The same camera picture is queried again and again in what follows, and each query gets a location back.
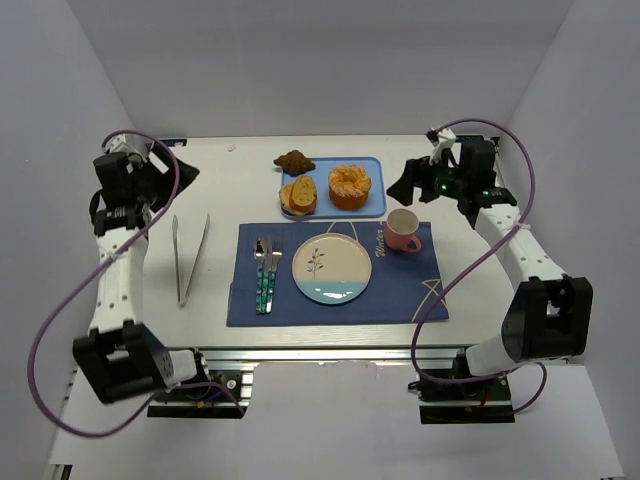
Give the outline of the metal tongs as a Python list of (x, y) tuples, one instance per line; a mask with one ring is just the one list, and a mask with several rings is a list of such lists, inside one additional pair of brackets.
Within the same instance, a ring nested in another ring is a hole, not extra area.
[(210, 215), (207, 214), (200, 235), (198, 248), (196, 250), (191, 249), (189, 251), (191, 256), (188, 257), (185, 256), (183, 251), (181, 250), (182, 239), (180, 234), (179, 218), (177, 215), (174, 215), (172, 217), (172, 247), (175, 268), (177, 304), (179, 308), (184, 308), (187, 305), (194, 288), (194, 282), (197, 277), (199, 265), (201, 264), (205, 247), (208, 241), (210, 224)]

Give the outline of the brown croissant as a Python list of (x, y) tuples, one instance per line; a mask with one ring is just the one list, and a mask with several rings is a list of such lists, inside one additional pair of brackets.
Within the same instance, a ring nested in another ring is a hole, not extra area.
[(280, 155), (273, 161), (273, 164), (291, 176), (298, 176), (316, 168), (315, 163), (299, 150), (292, 150)]

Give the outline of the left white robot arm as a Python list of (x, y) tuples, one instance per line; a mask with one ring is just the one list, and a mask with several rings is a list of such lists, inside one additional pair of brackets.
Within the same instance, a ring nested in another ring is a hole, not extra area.
[(73, 342), (73, 356), (104, 404), (207, 379), (194, 348), (170, 351), (142, 323), (144, 227), (198, 176), (197, 168), (172, 161), (161, 172), (138, 153), (111, 152), (94, 160), (101, 188), (90, 203), (99, 257), (111, 264), (98, 277), (96, 308), (87, 335)]

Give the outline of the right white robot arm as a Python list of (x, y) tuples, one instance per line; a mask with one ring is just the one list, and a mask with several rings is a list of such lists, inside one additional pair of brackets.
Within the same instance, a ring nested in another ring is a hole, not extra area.
[(580, 356), (587, 344), (593, 287), (572, 277), (524, 225), (511, 192), (498, 185), (495, 149), (488, 140), (465, 141), (458, 156), (448, 147), (409, 159), (388, 195), (404, 206), (441, 196), (456, 201), (470, 226), (491, 245), (514, 289), (501, 330), (460, 356), (465, 380), (488, 379), (528, 361)]

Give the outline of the sliced toast bread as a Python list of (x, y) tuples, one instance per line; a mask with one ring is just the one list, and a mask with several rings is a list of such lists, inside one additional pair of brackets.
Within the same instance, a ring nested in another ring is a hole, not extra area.
[(288, 214), (304, 216), (313, 213), (318, 199), (314, 180), (308, 175), (299, 176), (280, 188), (279, 199), (281, 208)]

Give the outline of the blue plastic tray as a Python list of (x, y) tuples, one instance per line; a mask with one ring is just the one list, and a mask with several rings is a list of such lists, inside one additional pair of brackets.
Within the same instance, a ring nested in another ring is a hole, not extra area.
[[(281, 191), (278, 194), (280, 200), (282, 214), (286, 218), (294, 220), (307, 219), (372, 219), (385, 215), (386, 212), (386, 194), (382, 167), (379, 160), (375, 157), (319, 157), (312, 158), (311, 161), (316, 165), (314, 170), (307, 172), (317, 190), (316, 208), (304, 216), (293, 213), (291, 207), (286, 205), (284, 201), (284, 186), (292, 184), (296, 178), (287, 173), (281, 175)], [(336, 207), (329, 197), (328, 177), (330, 171), (338, 165), (360, 165), (372, 181), (372, 188), (369, 192), (366, 203), (357, 210), (344, 210)]]

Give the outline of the pink mug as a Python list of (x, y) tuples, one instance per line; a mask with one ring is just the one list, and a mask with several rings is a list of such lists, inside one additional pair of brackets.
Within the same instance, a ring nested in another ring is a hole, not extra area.
[(392, 250), (416, 253), (422, 248), (421, 240), (417, 237), (419, 227), (420, 221), (412, 211), (395, 209), (385, 221), (384, 242)]

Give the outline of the left blue label sticker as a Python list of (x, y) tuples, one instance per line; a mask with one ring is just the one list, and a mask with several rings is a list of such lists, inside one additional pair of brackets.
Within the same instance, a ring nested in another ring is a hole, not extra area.
[(168, 147), (184, 147), (187, 145), (186, 138), (162, 139), (162, 142)]

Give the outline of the blue label sticker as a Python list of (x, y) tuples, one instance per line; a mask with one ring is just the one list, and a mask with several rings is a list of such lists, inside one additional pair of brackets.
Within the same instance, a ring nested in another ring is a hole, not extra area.
[(162, 142), (168, 147), (184, 147), (187, 145), (186, 138), (162, 139)]
[(462, 134), (456, 136), (457, 143), (484, 141), (485, 138), (481, 134)]

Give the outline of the right blue label sticker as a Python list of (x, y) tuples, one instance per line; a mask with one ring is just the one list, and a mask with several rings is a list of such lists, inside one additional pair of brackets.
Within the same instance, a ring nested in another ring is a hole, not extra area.
[(456, 136), (457, 143), (484, 141), (485, 138), (481, 134), (462, 134)]

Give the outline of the round orange sugared bun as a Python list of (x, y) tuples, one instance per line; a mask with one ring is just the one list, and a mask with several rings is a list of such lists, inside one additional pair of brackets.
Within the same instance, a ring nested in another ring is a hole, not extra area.
[(372, 180), (362, 165), (337, 165), (328, 176), (329, 198), (342, 210), (363, 207), (372, 188)]

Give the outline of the blue cloth placemat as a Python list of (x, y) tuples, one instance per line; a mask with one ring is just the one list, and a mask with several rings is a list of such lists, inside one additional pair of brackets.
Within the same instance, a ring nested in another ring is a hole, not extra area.
[[(295, 251), (304, 241), (327, 232), (358, 240), (372, 261), (372, 276), (364, 292), (352, 301), (334, 306), (304, 295), (292, 273)], [(257, 262), (253, 247), (260, 237), (284, 241), (272, 312), (264, 315), (256, 312), (255, 300)], [(380, 221), (242, 224), (226, 325), (237, 328), (384, 325), (422, 319), (424, 311), (442, 292), (442, 284), (430, 223), (420, 224), (417, 238), (422, 248), (409, 253), (386, 247)]]

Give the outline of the white and blue plate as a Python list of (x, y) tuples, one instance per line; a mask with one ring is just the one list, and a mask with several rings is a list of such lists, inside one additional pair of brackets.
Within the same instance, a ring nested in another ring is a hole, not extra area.
[(367, 288), (372, 262), (355, 239), (324, 233), (303, 242), (293, 256), (294, 283), (308, 299), (325, 305), (355, 300)]

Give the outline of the aluminium table edge rail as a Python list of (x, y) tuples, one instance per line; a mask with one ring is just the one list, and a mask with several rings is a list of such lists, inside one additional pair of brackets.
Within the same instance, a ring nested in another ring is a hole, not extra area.
[[(451, 366), (459, 347), (418, 347), (416, 360), (422, 368), (444, 369)], [(210, 348), (203, 354), (210, 364), (214, 362), (312, 362), (335, 363), (343, 361), (369, 361), (412, 365), (409, 348), (391, 347), (300, 347), (300, 348)]]

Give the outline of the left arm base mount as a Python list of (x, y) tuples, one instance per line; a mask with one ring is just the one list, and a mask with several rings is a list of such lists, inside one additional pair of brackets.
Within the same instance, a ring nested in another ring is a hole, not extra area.
[[(248, 370), (211, 370), (211, 379), (223, 385), (240, 404), (248, 408), (253, 373)], [(235, 403), (218, 387), (179, 389), (159, 394), (148, 406), (148, 418), (164, 419), (241, 419)]]

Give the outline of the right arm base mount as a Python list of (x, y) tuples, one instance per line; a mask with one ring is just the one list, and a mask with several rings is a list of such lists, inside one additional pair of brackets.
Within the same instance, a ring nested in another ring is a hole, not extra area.
[(416, 348), (410, 358), (417, 379), (407, 390), (418, 397), (423, 425), (510, 424), (515, 421), (504, 375), (480, 380), (471, 375), (467, 347)]

